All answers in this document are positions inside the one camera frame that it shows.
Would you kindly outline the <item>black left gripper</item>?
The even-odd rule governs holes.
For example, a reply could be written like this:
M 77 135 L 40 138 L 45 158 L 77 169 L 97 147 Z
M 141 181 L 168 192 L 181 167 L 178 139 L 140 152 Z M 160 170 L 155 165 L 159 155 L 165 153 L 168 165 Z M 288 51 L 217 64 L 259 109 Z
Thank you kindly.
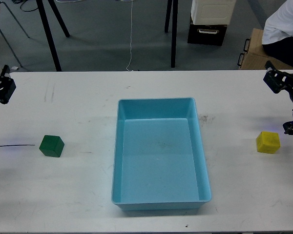
M 16 89 L 15 82 L 10 78 L 10 68 L 5 64 L 0 74 L 0 103 L 7 104 Z

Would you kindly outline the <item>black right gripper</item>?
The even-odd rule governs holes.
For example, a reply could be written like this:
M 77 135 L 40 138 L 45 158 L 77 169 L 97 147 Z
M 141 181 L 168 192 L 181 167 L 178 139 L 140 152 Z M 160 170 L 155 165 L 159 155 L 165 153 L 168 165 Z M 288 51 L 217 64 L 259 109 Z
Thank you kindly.
M 293 74 L 277 71 L 270 60 L 265 64 L 266 74 L 263 81 L 268 87 L 278 94 L 282 90 L 286 90 L 290 97 L 293 98 Z

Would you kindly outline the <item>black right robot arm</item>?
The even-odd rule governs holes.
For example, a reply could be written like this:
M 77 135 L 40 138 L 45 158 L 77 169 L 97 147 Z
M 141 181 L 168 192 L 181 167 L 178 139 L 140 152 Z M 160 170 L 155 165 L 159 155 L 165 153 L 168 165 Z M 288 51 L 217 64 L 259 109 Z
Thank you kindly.
M 293 74 L 277 70 L 269 60 L 266 62 L 265 68 L 266 74 L 263 81 L 275 94 L 282 90 L 287 91 L 293 102 Z M 284 123 L 283 128 L 285 134 L 293 136 L 293 121 Z

